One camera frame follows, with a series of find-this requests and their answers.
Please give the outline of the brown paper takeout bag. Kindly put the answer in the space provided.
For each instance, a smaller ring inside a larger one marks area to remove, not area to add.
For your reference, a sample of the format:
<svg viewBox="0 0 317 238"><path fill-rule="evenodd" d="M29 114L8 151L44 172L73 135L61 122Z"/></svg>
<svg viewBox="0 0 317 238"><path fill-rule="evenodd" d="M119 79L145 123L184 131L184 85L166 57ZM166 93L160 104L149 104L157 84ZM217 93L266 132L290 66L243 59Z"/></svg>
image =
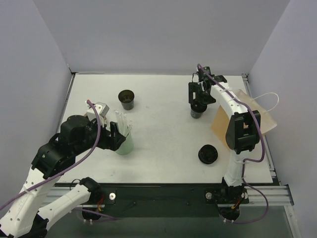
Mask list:
<svg viewBox="0 0 317 238"><path fill-rule="evenodd" d="M250 108L254 111L257 110L261 114L261 133L264 136L267 132L271 131L277 126L277 122L270 115L270 111L272 111L279 103L279 96L274 92L264 93L258 97L252 98L244 93L241 89L235 90L234 93L237 95L238 100L246 103L250 106ZM269 110L264 109L261 105L256 102L256 99L259 99L263 96L273 96L277 98L276 104ZM219 106L213 123L211 125L212 132L216 135L216 137L222 142L224 147L229 150L229 147L225 140L225 134L227 132L227 128L229 125L229 117L223 110L221 106Z"/></svg>

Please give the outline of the black takeout coffee cup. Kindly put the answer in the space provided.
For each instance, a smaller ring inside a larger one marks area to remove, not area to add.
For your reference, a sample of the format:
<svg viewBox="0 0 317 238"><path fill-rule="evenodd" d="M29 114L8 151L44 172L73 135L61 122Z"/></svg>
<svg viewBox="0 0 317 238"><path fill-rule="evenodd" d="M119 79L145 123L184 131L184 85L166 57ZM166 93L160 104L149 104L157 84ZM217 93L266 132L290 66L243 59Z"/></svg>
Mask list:
<svg viewBox="0 0 317 238"><path fill-rule="evenodd" d="M125 110L131 110L134 108L135 94L133 91L128 89L122 90L118 94L118 99Z"/></svg>

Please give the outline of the black cup lid stack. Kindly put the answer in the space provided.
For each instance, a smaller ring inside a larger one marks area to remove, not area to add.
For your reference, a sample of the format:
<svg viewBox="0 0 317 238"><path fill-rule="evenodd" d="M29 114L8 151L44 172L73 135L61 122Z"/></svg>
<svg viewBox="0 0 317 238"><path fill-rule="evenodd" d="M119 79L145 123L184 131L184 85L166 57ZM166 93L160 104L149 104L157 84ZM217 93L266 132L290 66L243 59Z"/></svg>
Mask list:
<svg viewBox="0 0 317 238"><path fill-rule="evenodd" d="M214 146L206 144L198 151L198 158L202 163L210 165L218 159L218 151Z"/></svg>

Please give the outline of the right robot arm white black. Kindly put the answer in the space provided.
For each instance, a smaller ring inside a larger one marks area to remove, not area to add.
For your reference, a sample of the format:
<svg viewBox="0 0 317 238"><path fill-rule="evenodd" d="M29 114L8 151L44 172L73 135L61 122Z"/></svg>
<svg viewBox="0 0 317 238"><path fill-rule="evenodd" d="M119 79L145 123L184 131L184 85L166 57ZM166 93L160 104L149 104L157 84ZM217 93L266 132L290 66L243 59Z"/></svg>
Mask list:
<svg viewBox="0 0 317 238"><path fill-rule="evenodd" d="M225 134L230 159L224 175L226 186L220 189L220 198L231 202L237 197L235 187L245 184L244 173L248 162L260 163L265 157L261 133L261 114L238 99L222 75L214 76L208 66L197 65L198 81L188 83L192 117L206 111L207 105L218 102L229 118Z"/></svg>

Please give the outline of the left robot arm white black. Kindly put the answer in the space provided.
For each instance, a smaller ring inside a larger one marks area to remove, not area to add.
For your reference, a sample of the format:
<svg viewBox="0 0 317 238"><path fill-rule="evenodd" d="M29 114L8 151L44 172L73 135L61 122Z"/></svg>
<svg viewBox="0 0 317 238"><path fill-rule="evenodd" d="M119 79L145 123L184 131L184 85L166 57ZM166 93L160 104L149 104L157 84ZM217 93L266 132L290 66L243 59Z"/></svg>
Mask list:
<svg viewBox="0 0 317 238"><path fill-rule="evenodd" d="M125 141L117 123L110 130L98 125L96 119L74 115L61 124L60 132L41 146L32 161L23 194L0 220L1 237L43 238L63 216L83 203L94 204L102 197L101 186L90 177L67 194L47 206L41 204L61 177L60 172L75 164L76 156L98 147L116 151Z"/></svg>

